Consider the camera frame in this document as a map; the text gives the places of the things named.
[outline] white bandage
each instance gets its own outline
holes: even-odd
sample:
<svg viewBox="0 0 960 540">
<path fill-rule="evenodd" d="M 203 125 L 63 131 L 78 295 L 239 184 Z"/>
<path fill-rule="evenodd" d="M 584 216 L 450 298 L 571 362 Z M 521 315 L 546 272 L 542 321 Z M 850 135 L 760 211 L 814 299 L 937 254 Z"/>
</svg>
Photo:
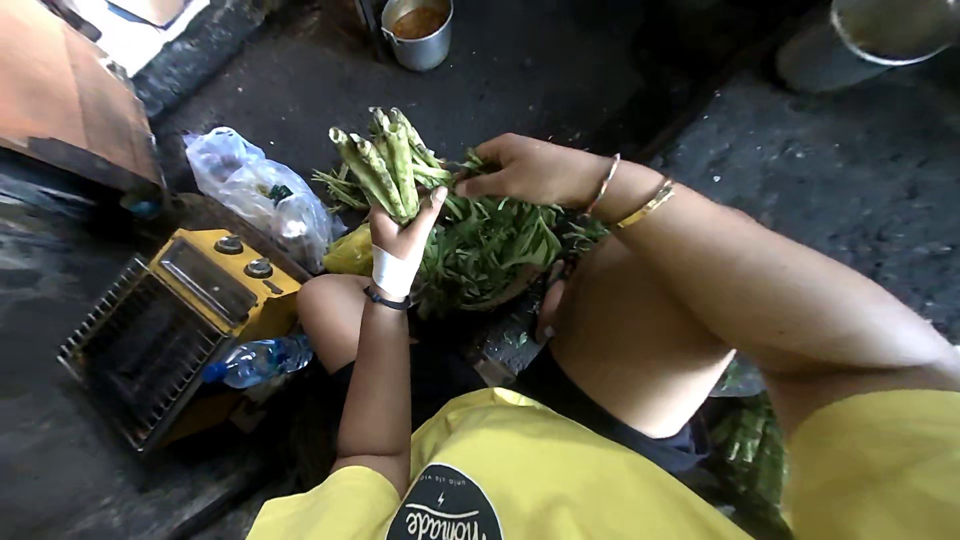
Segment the white bandage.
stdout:
<svg viewBox="0 0 960 540">
<path fill-rule="evenodd" d="M 417 260 L 404 260 L 373 246 L 373 282 L 387 294 L 407 296 L 417 271 L 420 270 L 422 257 L 423 255 Z"/>
</svg>

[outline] black wristband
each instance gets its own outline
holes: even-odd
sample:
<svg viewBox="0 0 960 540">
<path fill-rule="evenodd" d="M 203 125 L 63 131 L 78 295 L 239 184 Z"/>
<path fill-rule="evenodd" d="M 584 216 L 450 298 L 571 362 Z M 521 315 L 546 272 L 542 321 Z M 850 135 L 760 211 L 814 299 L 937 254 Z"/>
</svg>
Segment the black wristband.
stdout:
<svg viewBox="0 0 960 540">
<path fill-rule="evenodd" d="M 386 307 L 392 307 L 393 309 L 399 309 L 403 311 L 408 309 L 410 305 L 413 304 L 413 302 L 410 300 L 410 295 L 407 295 L 407 297 L 403 299 L 403 302 L 391 302 L 386 298 L 383 298 L 379 294 L 373 292 L 373 290 L 370 289 L 369 287 L 363 289 L 363 291 L 367 293 L 367 296 L 369 296 L 370 299 L 373 300 L 374 302 L 378 304 L 383 304 Z"/>
</svg>

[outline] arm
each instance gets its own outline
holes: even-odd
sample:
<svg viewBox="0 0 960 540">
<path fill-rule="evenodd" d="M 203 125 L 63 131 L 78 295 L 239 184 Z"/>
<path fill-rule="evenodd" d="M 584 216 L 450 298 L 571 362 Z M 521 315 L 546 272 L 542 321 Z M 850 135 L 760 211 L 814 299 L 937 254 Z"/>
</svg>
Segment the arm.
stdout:
<svg viewBox="0 0 960 540">
<path fill-rule="evenodd" d="M 334 471 L 348 465 L 374 469 L 401 497 L 410 480 L 407 336 L 406 312 L 367 301 L 333 464 Z"/>
<path fill-rule="evenodd" d="M 609 159 L 517 135 L 478 148 L 504 170 L 459 192 L 586 206 Z M 653 198 L 662 175 L 624 162 L 594 215 L 613 224 Z M 850 268 L 678 185 L 620 240 L 719 337 L 756 362 L 781 424 L 855 394 L 960 391 L 957 353 L 920 316 Z"/>
<path fill-rule="evenodd" d="M 445 188 L 424 203 L 417 218 L 401 231 L 383 208 L 371 210 L 373 245 L 400 261 L 420 266 L 423 247 L 443 207 Z M 377 276 L 374 258 L 374 275 Z M 374 290 L 395 302 L 406 290 L 386 290 L 376 281 Z M 333 471 L 349 465 L 375 470 L 390 481 L 400 497 L 410 482 L 410 347 L 407 314 L 368 300 L 360 323 L 360 342 L 344 403 Z"/>
</svg>

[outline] bandaged hand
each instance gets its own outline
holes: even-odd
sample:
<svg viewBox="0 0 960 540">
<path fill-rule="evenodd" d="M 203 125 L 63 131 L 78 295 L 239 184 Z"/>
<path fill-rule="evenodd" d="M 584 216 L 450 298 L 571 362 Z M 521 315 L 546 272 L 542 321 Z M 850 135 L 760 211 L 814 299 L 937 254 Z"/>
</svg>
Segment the bandaged hand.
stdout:
<svg viewBox="0 0 960 540">
<path fill-rule="evenodd" d="M 417 217 L 403 230 L 381 206 L 374 205 L 371 209 L 373 282 L 387 300 L 398 302 L 410 294 L 423 259 L 423 248 L 445 199 L 445 187 L 434 189 L 420 205 Z"/>
</svg>

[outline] leg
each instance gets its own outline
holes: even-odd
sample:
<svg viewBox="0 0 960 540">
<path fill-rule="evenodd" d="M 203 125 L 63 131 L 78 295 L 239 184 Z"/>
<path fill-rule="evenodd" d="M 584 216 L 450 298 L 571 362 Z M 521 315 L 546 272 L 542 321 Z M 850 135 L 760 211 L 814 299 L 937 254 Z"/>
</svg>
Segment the leg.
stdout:
<svg viewBox="0 0 960 540">
<path fill-rule="evenodd" d="M 683 427 L 732 358 L 616 238 L 580 263 L 552 323 L 558 364 L 610 414 L 654 438 Z"/>
<path fill-rule="evenodd" d="M 332 374 L 357 357 L 360 319 L 371 279 L 325 274 L 307 282 L 297 293 L 297 313 L 310 346 Z"/>
</svg>

